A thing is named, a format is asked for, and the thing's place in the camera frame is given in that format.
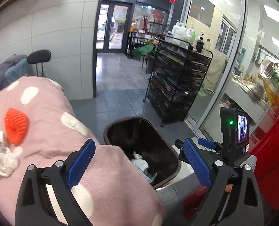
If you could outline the glass entrance door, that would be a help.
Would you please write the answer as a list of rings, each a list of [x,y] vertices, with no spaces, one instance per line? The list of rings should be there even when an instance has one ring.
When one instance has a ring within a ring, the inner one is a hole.
[[[125,51],[131,8],[130,3],[113,1],[101,3],[95,43],[98,53],[123,53]]]

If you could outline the crumpled white tissue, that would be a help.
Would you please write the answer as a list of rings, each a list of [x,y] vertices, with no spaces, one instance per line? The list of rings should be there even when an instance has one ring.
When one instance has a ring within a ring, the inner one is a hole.
[[[6,153],[0,153],[0,178],[8,178],[19,167],[20,161],[9,148]]]

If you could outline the pink polka dot bedspread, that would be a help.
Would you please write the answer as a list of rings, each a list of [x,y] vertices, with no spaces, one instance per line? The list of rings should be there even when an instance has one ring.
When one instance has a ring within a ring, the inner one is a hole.
[[[0,91],[0,131],[9,109],[23,112],[29,126],[22,143],[11,146],[19,167],[0,178],[0,212],[15,225],[16,204],[29,165],[50,167],[79,150],[94,134],[75,116],[60,84],[23,76]],[[85,218],[93,225],[162,225],[164,205],[152,186],[117,146],[96,143],[95,154],[72,187]]]

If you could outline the green potted plant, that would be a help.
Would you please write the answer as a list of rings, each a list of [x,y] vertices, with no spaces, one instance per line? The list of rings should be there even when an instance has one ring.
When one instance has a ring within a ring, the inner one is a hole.
[[[137,47],[134,50],[134,58],[136,60],[140,60],[141,57],[144,57],[155,51],[156,46],[158,45],[158,41],[151,39],[142,47]]]

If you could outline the dark brown trash bin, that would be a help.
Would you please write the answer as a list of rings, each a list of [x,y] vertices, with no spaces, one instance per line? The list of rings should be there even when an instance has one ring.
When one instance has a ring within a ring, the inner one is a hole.
[[[152,182],[154,189],[164,186],[180,172],[177,152],[161,132],[147,118],[133,116],[119,119],[106,126],[105,144],[119,146],[132,160],[141,155],[147,161],[149,173],[157,173]]]

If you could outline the dark brown pump bottle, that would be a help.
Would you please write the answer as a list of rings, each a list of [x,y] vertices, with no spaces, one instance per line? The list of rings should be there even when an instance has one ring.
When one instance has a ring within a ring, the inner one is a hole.
[[[199,37],[199,39],[197,40],[197,43],[196,43],[196,51],[198,53],[202,53],[202,50],[203,50],[203,45],[204,45],[203,36],[204,36],[204,34],[201,33],[201,36]]]

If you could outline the orange foam fruit net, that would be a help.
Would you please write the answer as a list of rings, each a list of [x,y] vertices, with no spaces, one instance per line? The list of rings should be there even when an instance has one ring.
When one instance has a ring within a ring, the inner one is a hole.
[[[20,110],[9,108],[4,117],[5,132],[11,144],[17,146],[22,143],[28,131],[29,120]]]

